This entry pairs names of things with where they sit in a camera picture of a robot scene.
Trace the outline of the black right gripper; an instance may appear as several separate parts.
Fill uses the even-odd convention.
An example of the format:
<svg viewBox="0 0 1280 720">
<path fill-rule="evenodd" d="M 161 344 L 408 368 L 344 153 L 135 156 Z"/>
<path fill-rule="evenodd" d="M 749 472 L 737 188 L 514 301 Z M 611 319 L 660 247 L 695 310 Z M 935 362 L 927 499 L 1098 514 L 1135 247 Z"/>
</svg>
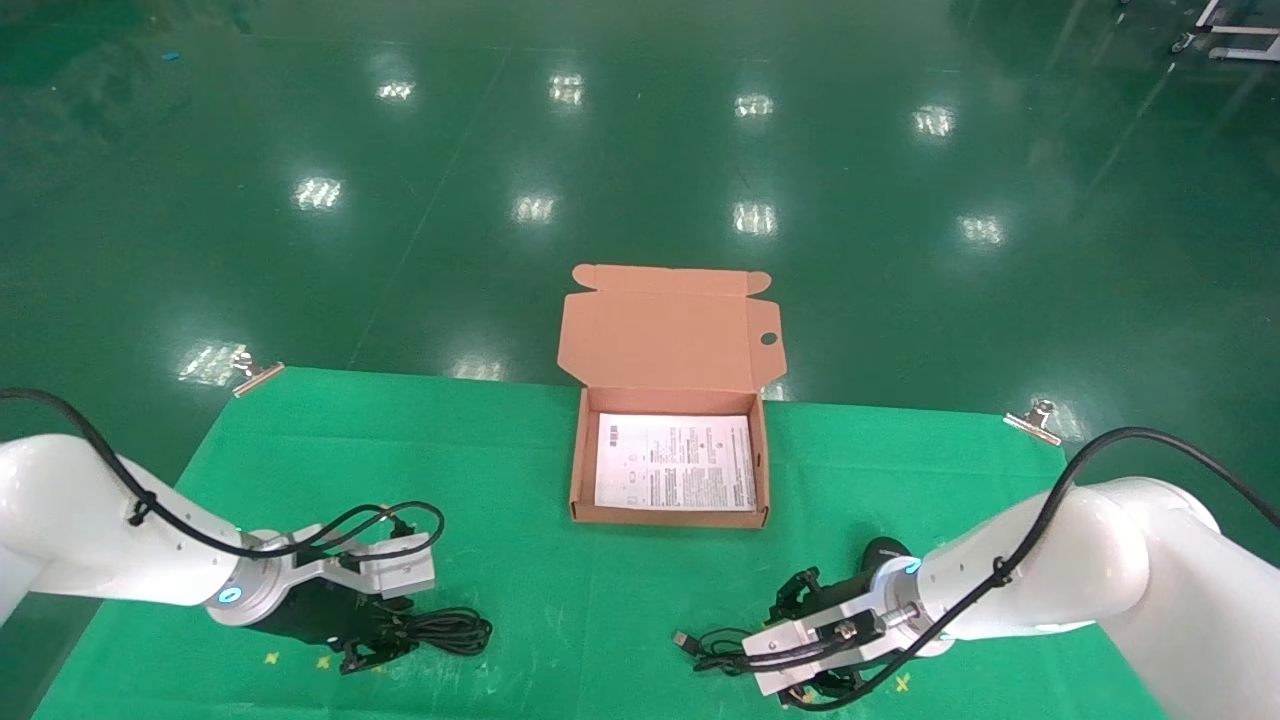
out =
<svg viewBox="0 0 1280 720">
<path fill-rule="evenodd" d="M 836 624 L 882 605 L 882 589 L 873 574 L 859 574 L 822 585 L 820 570 L 808 568 L 790 577 L 769 607 L 769 624 L 795 621 L 814 614 L 815 624 Z M 822 671 L 783 692 L 786 708 L 829 710 L 864 685 L 859 671 Z"/>
</svg>

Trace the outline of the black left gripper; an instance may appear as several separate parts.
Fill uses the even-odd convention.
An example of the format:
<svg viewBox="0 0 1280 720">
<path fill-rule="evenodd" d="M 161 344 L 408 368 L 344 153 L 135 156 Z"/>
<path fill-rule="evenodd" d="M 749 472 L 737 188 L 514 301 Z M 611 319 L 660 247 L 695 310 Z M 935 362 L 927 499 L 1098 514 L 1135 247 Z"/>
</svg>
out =
<svg viewBox="0 0 1280 720">
<path fill-rule="evenodd" d="M 387 628 L 413 620 L 410 597 L 384 598 L 330 580 L 312 579 L 291 588 L 253 629 L 306 644 L 339 648 L 340 675 L 376 670 L 416 651 L 420 643 Z"/>
</svg>

